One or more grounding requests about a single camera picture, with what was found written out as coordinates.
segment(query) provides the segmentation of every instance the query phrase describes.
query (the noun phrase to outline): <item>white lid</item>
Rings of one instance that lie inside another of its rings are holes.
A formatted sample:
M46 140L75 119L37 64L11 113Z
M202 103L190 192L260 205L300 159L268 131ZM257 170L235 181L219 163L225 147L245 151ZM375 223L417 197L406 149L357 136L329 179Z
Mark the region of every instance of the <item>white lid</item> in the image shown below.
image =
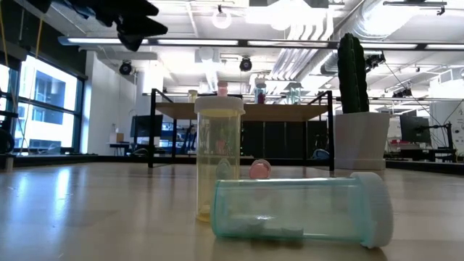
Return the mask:
M393 235L393 208L388 188L375 173L353 173L352 178L361 182L366 209L364 239L367 248L386 246Z
M203 96L195 100L195 113L205 109L230 109L245 113L244 102L240 98L228 96Z

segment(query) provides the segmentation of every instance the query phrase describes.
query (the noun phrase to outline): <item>clear plastic jar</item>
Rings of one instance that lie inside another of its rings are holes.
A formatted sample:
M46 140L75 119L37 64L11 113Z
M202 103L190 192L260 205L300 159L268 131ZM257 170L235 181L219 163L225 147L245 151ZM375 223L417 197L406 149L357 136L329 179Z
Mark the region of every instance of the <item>clear plastic jar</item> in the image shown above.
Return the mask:
M245 111L239 98L206 96L195 101L195 113L198 114L196 216L209 221L215 181L240 176L240 117Z
M371 248L390 242L393 212L375 173L218 181L211 227L216 236L353 241Z

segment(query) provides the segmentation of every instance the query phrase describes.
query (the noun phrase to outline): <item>white pot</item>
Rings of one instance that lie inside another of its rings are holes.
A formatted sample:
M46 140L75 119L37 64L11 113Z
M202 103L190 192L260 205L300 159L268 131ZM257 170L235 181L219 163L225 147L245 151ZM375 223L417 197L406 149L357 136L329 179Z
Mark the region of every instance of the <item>white pot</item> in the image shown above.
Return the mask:
M390 115L359 112L336 115L335 168L384 170L384 150Z

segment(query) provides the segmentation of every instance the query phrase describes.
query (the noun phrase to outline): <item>wooden table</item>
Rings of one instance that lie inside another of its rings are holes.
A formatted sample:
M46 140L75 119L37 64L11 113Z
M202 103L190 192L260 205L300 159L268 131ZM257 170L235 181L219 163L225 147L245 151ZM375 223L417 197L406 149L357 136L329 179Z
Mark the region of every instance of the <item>wooden table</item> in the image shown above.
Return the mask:
M325 112L324 105L244 104L241 120L303 122ZM193 103L157 103L156 110L176 120L196 120Z

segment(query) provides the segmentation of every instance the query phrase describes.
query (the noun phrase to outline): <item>cactus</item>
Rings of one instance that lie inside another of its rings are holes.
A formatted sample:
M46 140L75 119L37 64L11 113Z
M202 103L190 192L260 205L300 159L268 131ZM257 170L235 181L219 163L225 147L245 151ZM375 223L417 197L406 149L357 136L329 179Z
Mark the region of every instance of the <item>cactus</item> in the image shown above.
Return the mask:
M339 82L343 113L369 112L364 49L351 33L340 40Z

